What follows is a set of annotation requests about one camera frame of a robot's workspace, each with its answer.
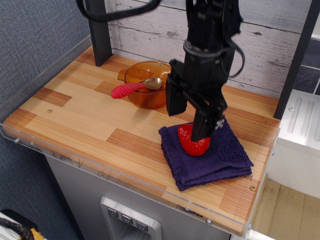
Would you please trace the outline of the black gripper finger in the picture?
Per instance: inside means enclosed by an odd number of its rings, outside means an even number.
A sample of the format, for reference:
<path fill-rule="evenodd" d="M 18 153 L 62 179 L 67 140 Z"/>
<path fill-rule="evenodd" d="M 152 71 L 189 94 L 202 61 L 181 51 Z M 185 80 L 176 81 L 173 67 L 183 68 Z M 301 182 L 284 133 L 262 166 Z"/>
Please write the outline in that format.
<path fill-rule="evenodd" d="M 191 140 L 210 138 L 217 129 L 223 127 L 223 111 L 200 110 L 197 109 L 193 121 Z"/>
<path fill-rule="evenodd" d="M 181 82 L 169 74 L 165 86 L 166 110 L 169 116 L 183 113 L 187 108 L 187 99 Z"/>

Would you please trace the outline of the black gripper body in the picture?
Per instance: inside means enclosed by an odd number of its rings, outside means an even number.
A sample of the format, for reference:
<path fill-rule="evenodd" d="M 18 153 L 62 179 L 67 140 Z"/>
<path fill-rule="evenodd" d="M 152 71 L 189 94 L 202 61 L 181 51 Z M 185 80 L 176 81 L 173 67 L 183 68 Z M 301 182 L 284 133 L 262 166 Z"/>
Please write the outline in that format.
<path fill-rule="evenodd" d="M 196 110 L 224 111 L 227 103 L 222 87 L 228 81 L 235 50 L 227 47 L 214 57 L 185 53 L 184 62 L 172 59 L 170 74 L 180 81 L 187 103 Z"/>

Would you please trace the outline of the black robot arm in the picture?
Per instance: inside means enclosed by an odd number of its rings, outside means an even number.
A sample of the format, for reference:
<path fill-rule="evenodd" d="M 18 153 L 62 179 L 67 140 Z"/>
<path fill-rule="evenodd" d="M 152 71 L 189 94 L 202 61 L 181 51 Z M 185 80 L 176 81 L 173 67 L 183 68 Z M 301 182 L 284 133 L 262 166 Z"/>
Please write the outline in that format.
<path fill-rule="evenodd" d="M 169 62 L 166 109 L 169 116 L 183 113 L 187 103 L 196 111 L 191 140 L 211 137 L 223 124 L 227 103 L 222 87 L 228 81 L 235 52 L 244 55 L 232 37 L 240 33 L 243 18 L 237 0 L 188 0 L 187 39 L 183 62 Z"/>

